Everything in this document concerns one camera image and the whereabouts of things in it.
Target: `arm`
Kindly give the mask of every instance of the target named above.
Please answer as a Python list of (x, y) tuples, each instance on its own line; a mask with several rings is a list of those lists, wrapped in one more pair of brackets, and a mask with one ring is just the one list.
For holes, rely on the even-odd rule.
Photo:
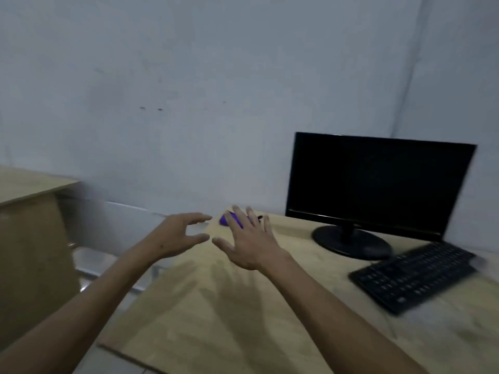
[(234, 246), (213, 243), (236, 265), (259, 270), (277, 287), (307, 329), (329, 367), (338, 374), (425, 374), (398, 346), (310, 277), (273, 237), (268, 216), (260, 226), (253, 210), (234, 207), (243, 229), (230, 213), (225, 217)]
[(101, 277), (0, 355), (0, 373), (71, 373), (133, 284), (154, 262), (176, 256), (209, 235), (186, 236), (202, 213), (168, 216)]

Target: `purple pouch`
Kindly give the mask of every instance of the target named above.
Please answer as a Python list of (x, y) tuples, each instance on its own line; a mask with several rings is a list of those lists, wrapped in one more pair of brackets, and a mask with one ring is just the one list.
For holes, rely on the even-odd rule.
[[(231, 213), (232, 218), (234, 218), (234, 219), (235, 219), (235, 221), (238, 223), (238, 225), (239, 225), (241, 228), (243, 228), (243, 227), (242, 227), (241, 222), (240, 222), (240, 221), (239, 221), (239, 219), (238, 219), (238, 216), (237, 216), (234, 212), (232, 212), (232, 211), (229, 211), (229, 212)], [(220, 218), (220, 224), (221, 224), (222, 226), (228, 226), (227, 220), (225, 219), (225, 215), (222, 215), (222, 216), (221, 216), (221, 218)]]

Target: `person's left hand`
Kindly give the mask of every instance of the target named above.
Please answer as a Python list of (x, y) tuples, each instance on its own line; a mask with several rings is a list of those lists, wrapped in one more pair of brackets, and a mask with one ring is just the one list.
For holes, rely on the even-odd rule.
[(209, 240), (209, 235), (206, 233), (186, 235), (186, 228), (191, 224), (203, 223), (211, 218), (200, 212), (169, 215), (138, 245), (147, 250), (150, 259), (154, 262), (162, 258), (177, 256)]

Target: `hand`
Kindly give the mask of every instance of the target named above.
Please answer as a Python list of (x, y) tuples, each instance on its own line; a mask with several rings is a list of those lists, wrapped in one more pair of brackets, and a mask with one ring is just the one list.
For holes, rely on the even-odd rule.
[(206, 233), (187, 236), (186, 228), (191, 224), (206, 222), (211, 218), (200, 212), (169, 215), (138, 245), (146, 247), (150, 258), (154, 261), (177, 256), (209, 240), (209, 235)]
[(234, 246), (220, 237), (212, 240), (214, 245), (227, 254), (229, 260), (243, 269), (262, 271), (267, 260), (287, 254), (279, 247), (272, 233), (268, 215), (260, 224), (251, 207), (246, 208), (247, 216), (237, 206), (233, 206), (233, 210), (243, 226), (241, 228), (228, 211), (224, 213), (234, 236)]

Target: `wooden table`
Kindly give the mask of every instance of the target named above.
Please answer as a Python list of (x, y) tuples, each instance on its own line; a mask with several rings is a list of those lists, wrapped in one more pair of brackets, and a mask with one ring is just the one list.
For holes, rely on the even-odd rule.
[(74, 183), (0, 166), (0, 351), (79, 292), (53, 194)]
[[(334, 254), (311, 240), (321, 223), (270, 219), (279, 244), (305, 270), (431, 373), (499, 372), (497, 283), (477, 274), (394, 318), (347, 279), (368, 262)], [(218, 218), (205, 232), (232, 241)], [(424, 243), (377, 235), (397, 253)], [(211, 242), (179, 256), (100, 343), (168, 374), (331, 372), (272, 284), (230, 263)]]

